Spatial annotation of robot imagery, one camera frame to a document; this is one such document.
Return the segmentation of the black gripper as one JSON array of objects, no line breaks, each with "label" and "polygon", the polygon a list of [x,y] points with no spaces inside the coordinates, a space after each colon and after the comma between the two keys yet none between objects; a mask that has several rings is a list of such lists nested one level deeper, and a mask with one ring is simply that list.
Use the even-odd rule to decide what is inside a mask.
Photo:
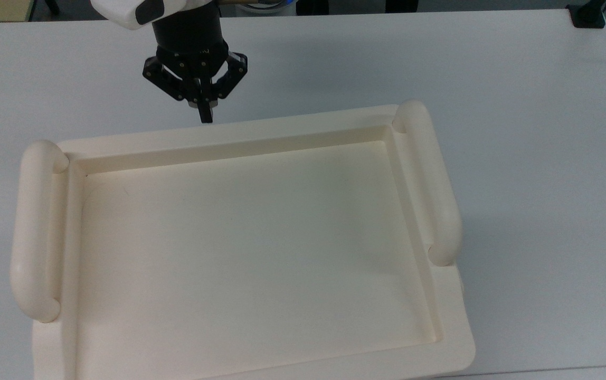
[{"label": "black gripper", "polygon": [[[162,92],[197,109],[203,123],[213,122],[218,100],[228,98],[248,72],[246,54],[228,53],[220,17],[218,5],[206,4],[154,21],[156,57],[147,58],[142,70],[143,77]],[[195,79],[212,80],[225,60],[225,74],[202,96]]]}]

